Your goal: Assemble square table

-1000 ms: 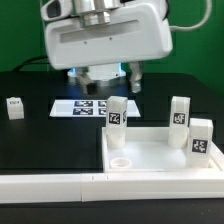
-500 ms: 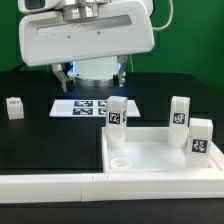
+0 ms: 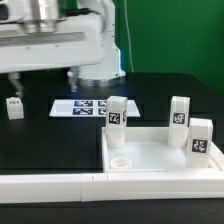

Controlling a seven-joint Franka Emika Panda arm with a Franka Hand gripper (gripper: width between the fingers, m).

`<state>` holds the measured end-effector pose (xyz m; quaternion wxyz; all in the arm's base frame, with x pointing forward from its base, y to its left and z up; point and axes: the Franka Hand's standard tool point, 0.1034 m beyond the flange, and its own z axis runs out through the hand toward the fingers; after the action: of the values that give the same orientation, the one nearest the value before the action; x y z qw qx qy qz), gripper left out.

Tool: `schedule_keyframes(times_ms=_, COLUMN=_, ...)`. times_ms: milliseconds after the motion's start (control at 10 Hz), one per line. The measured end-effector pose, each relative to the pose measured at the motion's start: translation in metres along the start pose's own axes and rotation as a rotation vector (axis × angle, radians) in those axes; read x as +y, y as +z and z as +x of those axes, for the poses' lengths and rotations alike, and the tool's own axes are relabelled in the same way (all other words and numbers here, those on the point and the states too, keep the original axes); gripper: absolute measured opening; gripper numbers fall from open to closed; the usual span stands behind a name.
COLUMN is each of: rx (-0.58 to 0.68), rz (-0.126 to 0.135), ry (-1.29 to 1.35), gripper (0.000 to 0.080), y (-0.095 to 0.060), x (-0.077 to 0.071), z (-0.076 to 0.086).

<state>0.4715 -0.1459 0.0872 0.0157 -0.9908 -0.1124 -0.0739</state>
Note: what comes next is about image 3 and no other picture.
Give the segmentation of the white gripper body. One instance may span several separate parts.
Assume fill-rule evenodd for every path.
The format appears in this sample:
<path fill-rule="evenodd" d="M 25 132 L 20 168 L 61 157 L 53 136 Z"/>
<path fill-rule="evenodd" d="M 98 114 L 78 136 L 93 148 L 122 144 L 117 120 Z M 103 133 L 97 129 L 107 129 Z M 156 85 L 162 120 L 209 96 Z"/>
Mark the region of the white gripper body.
<path fill-rule="evenodd" d="M 19 24 L 1 24 L 0 73 L 100 63 L 102 26 L 99 16 L 68 17 L 53 33 L 26 34 Z"/>

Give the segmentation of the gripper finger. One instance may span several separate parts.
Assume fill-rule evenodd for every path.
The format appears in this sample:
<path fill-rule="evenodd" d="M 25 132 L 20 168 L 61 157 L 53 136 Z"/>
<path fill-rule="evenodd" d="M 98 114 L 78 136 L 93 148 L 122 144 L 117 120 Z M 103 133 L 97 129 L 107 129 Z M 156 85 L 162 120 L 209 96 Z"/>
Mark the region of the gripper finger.
<path fill-rule="evenodd" d="M 68 83 L 70 85 L 70 89 L 71 89 L 72 92 L 77 91 L 77 88 L 78 88 L 78 86 L 77 86 L 78 74 L 79 74 L 79 70 L 78 70 L 77 67 L 73 67 L 67 72 Z"/>
<path fill-rule="evenodd" d="M 14 86 L 16 90 L 16 95 L 19 98 L 23 97 L 23 86 L 20 83 L 20 74 L 18 72 L 12 72 L 8 74 L 9 82 Z"/>

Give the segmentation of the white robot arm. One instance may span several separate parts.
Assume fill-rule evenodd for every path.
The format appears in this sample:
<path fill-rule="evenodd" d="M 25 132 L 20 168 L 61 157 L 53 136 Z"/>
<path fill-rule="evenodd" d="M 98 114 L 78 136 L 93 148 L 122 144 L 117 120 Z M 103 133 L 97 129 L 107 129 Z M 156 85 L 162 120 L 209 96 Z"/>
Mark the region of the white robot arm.
<path fill-rule="evenodd" d="M 0 74 L 23 96 L 20 74 L 68 68 L 69 84 L 106 86 L 122 77 L 112 0 L 0 0 Z"/>

